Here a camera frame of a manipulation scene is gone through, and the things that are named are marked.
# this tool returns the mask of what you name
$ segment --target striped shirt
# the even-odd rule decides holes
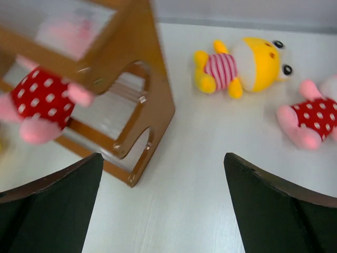
[[[204,72],[215,79],[216,90],[223,90],[237,77],[233,56],[229,54],[211,54],[205,64]]]

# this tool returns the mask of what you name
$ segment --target white table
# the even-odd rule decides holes
[[[301,151],[275,120],[283,103],[300,101],[299,81],[337,74],[337,36],[161,24],[162,45],[176,114],[142,180],[133,188],[103,173],[83,253],[244,252],[227,188],[223,159],[235,152],[257,166],[337,197],[337,144]],[[233,101],[205,95],[192,83],[195,50],[213,39],[232,45],[243,36],[277,39],[292,52],[294,78]],[[13,148],[0,159],[0,191],[77,161],[55,143],[23,144],[12,127]]]

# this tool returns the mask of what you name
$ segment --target toy eye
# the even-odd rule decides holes
[[[278,48],[278,49],[283,49],[285,48],[284,44],[281,41],[273,41],[273,44]]]
[[[290,76],[293,73],[293,68],[287,64],[282,65],[282,72],[285,76]]]

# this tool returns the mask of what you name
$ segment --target yellow foot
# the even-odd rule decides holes
[[[207,94],[212,94],[215,92],[216,83],[212,76],[208,74],[202,74],[199,76],[198,80],[196,80],[197,88]]]
[[[205,51],[196,51],[194,53],[194,63],[198,68],[203,68],[208,59],[209,55]]]
[[[214,41],[213,47],[217,54],[229,54],[227,47],[220,40]]]
[[[230,86],[228,87],[228,93],[232,98],[239,99],[242,96],[242,92],[243,90],[240,80],[239,78],[236,77],[230,83]]]

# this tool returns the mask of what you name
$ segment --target stuffed animal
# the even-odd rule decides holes
[[[213,46],[216,54],[194,53],[195,83],[204,93],[228,88],[229,95],[238,99],[243,89],[262,91],[275,81],[285,81],[293,72],[288,64],[282,63],[285,46],[280,41],[246,37],[231,52],[219,40]]]
[[[337,141],[337,76],[321,84],[320,90],[306,80],[300,85],[306,100],[277,111],[281,128],[299,148],[318,149],[330,134]]]
[[[77,23],[47,20],[48,25],[40,27],[36,40],[80,58],[94,33],[90,19],[74,20]],[[54,140],[67,126],[75,104],[89,106],[94,95],[22,56],[17,61],[31,72],[11,92],[0,96],[0,120],[20,123],[19,132],[26,142],[42,144]]]

